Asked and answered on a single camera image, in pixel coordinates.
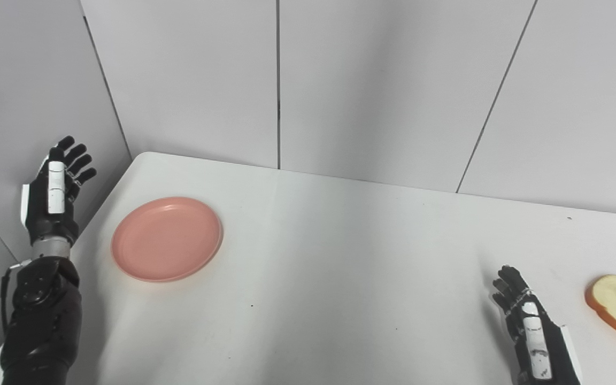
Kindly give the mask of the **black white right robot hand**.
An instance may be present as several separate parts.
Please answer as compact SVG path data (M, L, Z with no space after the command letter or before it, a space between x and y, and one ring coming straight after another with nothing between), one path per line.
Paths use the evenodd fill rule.
M552 321L537 295L513 266L493 280L494 301L504 313L520 370L518 384L581 384L579 363L563 326Z

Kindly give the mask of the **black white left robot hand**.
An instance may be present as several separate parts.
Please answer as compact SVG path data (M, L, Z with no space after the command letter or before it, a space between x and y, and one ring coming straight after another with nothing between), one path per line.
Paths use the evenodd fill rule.
M75 201L84 183L96 176L92 160L87 146L68 135L49 149L32 182L22 186L20 221L31 244L51 237L75 244Z

